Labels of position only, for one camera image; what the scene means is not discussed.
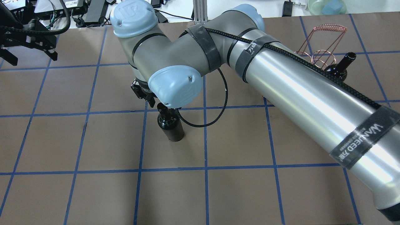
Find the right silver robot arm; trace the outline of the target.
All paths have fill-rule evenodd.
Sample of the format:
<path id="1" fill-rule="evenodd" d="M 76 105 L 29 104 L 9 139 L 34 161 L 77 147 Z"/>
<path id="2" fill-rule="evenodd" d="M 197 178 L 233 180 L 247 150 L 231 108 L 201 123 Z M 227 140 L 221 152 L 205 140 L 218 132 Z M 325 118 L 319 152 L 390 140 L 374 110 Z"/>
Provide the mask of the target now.
<path id="1" fill-rule="evenodd" d="M 227 64 L 348 169 L 375 207 L 399 224 L 399 113 L 377 104 L 265 33 L 257 10 L 241 4 L 171 41 L 144 0 L 110 15 L 139 83 L 136 95 L 178 109 L 203 89 L 203 76 Z"/>

